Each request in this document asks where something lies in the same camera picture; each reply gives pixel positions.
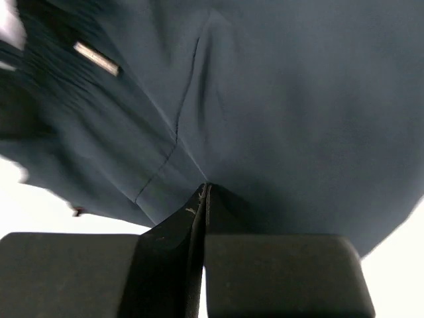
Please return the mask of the dark navy shorts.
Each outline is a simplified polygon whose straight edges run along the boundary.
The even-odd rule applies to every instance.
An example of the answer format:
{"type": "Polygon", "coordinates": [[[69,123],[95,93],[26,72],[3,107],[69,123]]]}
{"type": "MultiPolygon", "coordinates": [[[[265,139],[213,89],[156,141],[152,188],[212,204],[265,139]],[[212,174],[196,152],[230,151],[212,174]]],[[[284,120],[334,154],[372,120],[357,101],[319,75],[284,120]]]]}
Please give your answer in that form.
{"type": "Polygon", "coordinates": [[[202,184],[368,254],[423,197],[422,1],[17,1],[1,154],[152,227],[202,184]]]}

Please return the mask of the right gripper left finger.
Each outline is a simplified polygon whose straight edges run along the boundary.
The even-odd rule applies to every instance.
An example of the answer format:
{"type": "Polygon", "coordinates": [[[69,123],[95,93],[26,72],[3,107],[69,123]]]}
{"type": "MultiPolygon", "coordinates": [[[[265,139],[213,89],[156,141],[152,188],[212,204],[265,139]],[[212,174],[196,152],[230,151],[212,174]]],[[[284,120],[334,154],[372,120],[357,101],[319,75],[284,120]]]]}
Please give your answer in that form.
{"type": "Polygon", "coordinates": [[[142,235],[8,234],[1,316],[197,317],[206,196],[142,235]]]}

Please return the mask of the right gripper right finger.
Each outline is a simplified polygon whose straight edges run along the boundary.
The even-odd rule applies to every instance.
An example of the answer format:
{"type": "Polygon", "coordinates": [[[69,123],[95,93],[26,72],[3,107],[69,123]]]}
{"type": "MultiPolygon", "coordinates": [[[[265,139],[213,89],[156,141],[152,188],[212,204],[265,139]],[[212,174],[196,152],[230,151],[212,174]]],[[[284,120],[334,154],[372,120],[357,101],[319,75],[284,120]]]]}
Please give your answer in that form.
{"type": "Polygon", "coordinates": [[[358,253],[339,235],[255,235],[224,192],[205,201],[210,317],[374,317],[358,253]]]}

